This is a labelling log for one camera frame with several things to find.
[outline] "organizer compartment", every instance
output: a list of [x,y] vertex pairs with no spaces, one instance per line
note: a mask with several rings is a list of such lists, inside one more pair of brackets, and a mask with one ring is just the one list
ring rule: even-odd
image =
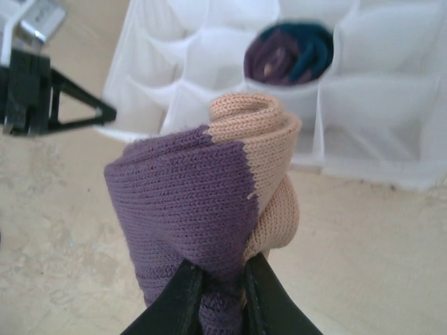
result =
[[279,0],[280,20],[317,21],[328,29],[334,29],[351,9],[354,0]]
[[443,18],[440,1],[392,3],[370,9],[357,3],[337,25],[337,72],[419,73]]
[[[221,94],[265,92],[302,119],[293,167],[427,188],[447,173],[446,4],[131,0],[103,92],[118,118],[100,131],[125,141],[173,133],[208,122]],[[333,30],[329,69],[295,87],[244,78],[252,40],[283,20]]]
[[324,82],[318,108],[324,154],[376,161],[419,161],[437,78],[352,76]]
[[210,121],[210,103],[214,97],[198,92],[200,90],[186,82],[177,86],[160,134],[194,128]]
[[[166,115],[167,106],[156,101],[130,77],[124,80],[117,92],[115,107],[119,110],[116,122],[109,126],[113,130],[135,133],[135,138],[141,134],[159,133]],[[129,134],[118,137],[120,140],[129,138]]]
[[204,90],[225,93],[244,80],[244,53],[255,37],[234,29],[215,28],[191,41],[182,77]]
[[279,11],[276,0],[209,0],[205,27],[260,31],[278,19]]

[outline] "floor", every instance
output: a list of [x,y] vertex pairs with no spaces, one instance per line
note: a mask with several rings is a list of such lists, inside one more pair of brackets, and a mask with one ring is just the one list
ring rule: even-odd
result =
[[[63,2],[70,17],[46,52],[100,94],[127,1]],[[1,335],[120,334],[143,311],[102,175],[123,146],[93,130],[0,137]],[[270,262],[321,331],[447,334],[447,186],[291,176],[300,229]]]

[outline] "rolled sock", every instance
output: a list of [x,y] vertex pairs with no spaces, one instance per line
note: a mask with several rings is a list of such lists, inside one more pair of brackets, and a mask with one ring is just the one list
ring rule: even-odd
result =
[[332,63],[332,34],[320,24],[282,22],[252,42],[244,58],[245,76],[277,86],[319,78]]
[[222,96],[211,120],[129,145],[104,175],[146,304],[187,259],[207,274],[205,335],[238,335],[244,263],[298,226],[286,173],[300,121],[263,94]]

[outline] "purple and beige sock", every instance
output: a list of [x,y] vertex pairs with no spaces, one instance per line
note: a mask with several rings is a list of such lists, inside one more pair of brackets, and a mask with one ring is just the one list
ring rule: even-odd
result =
[[238,335],[244,263],[298,227],[287,169],[300,121],[263,94],[222,96],[211,119],[130,144],[104,175],[146,304],[186,258],[208,276],[205,335]]

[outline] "knit fabric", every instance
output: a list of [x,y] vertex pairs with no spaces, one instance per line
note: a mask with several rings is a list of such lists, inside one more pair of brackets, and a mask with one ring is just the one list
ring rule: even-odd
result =
[[218,98],[211,120],[129,145],[104,175],[146,304],[186,258],[207,274],[204,334],[238,335],[244,263],[298,226],[286,173],[300,121],[262,94]]
[[320,24],[283,22],[263,31],[244,58],[245,76],[278,86],[304,84],[332,63],[332,34]]

